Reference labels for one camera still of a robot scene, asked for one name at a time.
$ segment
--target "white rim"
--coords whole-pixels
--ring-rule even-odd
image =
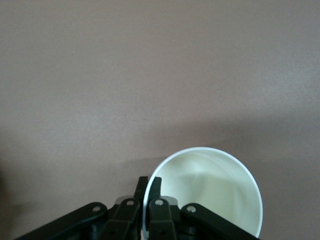
[[[142,231],[143,231],[143,236],[144,236],[144,239],[145,240],[148,240],[148,236],[147,236],[147,228],[146,228],[146,212],[147,212],[147,204],[148,204],[148,197],[149,197],[149,192],[150,192],[150,189],[151,189],[151,185],[157,175],[157,173],[160,171],[160,169],[167,163],[169,162],[171,159],[175,158],[176,156],[180,155],[180,154],[184,154],[184,153],[187,153],[187,152],[190,152],[190,151],[194,151],[194,150],[207,150],[207,151],[212,151],[212,152],[215,152],[215,153],[220,153],[220,154],[223,154],[223,155],[226,155],[228,156],[229,158],[233,159],[236,163],[238,163],[245,171],[246,173],[248,174],[248,176],[251,178],[252,182],[253,182],[253,185],[256,189],[256,191],[259,193],[258,196],[259,196],[259,205],[260,205],[260,219],[259,219],[259,228],[255,234],[255,237],[259,237],[260,235],[260,231],[261,231],[261,228],[262,228],[262,221],[263,221],[263,205],[262,205],[262,198],[261,198],[261,193],[259,191],[259,187],[258,187],[258,184],[256,182],[256,180],[254,179],[254,177],[252,176],[252,174],[249,172],[249,170],[245,167],[245,165],[243,165],[242,162],[240,162],[238,159],[236,159],[234,156],[230,155],[229,153],[225,152],[225,151],[222,151],[222,150],[219,150],[219,149],[216,149],[216,148],[212,148],[212,147],[204,147],[204,146],[200,146],[200,147],[191,147],[191,148],[187,148],[187,149],[184,149],[184,150],[181,150],[181,151],[178,151],[176,153],[174,153],[173,155],[167,157],[156,169],[155,171],[153,172],[153,174],[151,175],[150,179],[149,179],[149,182],[146,186],[146,189],[145,189],[145,194],[144,194],[144,198],[143,198],[143,210],[142,210]]]

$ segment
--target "cup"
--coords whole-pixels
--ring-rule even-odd
[[[153,172],[143,199],[142,228],[146,232],[148,197],[155,177],[162,178],[161,195],[178,201],[181,209],[198,203],[259,237],[263,205],[258,185],[234,156],[211,147],[192,147],[166,158]]]

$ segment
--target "metal screw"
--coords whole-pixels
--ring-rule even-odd
[[[188,206],[186,208],[186,210],[189,212],[189,213],[195,213],[196,212],[196,208],[194,206]]]
[[[164,201],[158,199],[154,202],[155,205],[158,205],[158,206],[162,206],[164,204]]]
[[[132,201],[132,200],[129,200],[129,201],[126,202],[126,205],[127,205],[127,206],[132,206],[133,204],[135,204],[135,203],[134,203],[134,201]]]
[[[94,208],[92,208],[92,212],[98,212],[100,211],[101,207],[100,206],[95,206]]]

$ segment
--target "gray table surface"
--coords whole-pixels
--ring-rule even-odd
[[[320,239],[320,1],[0,1],[0,239],[196,146],[252,172],[261,239]]]

